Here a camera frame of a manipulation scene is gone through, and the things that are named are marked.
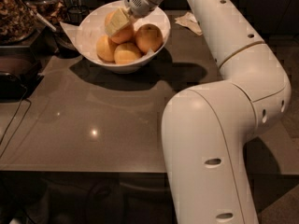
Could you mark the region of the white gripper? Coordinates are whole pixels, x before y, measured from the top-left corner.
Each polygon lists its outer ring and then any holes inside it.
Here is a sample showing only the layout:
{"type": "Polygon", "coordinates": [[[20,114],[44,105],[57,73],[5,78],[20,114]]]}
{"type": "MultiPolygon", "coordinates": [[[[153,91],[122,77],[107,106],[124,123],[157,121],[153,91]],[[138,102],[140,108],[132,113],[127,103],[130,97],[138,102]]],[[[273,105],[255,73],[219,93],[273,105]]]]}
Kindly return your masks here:
{"type": "Polygon", "coordinates": [[[157,5],[150,0],[123,0],[125,7],[118,7],[108,16],[105,32],[113,36],[132,24],[131,15],[135,18],[147,17],[157,5]]]}

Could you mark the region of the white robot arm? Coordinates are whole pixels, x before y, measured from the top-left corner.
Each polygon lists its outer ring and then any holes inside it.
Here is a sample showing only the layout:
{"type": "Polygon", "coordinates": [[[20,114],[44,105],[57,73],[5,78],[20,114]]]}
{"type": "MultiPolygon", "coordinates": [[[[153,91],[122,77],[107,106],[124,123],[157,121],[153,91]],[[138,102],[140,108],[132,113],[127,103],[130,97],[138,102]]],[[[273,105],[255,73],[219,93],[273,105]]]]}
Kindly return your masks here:
{"type": "MultiPolygon", "coordinates": [[[[187,0],[221,80],[190,87],[166,105],[164,162],[178,224],[259,224],[243,146],[284,114],[288,76],[230,0],[187,0]]],[[[124,0],[131,17],[163,0],[124,0]]]]}

